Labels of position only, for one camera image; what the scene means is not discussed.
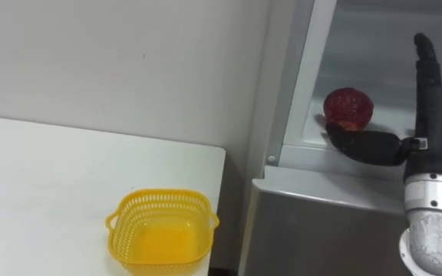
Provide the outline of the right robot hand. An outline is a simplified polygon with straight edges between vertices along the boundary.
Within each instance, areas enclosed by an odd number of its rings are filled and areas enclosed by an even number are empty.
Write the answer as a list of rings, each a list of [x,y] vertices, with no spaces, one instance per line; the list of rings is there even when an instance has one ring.
[[[412,137],[374,130],[348,131],[336,123],[325,130],[331,144],[354,161],[374,166],[405,165],[403,179],[418,174],[442,176],[442,80],[431,40],[414,36],[416,61],[416,116]]]

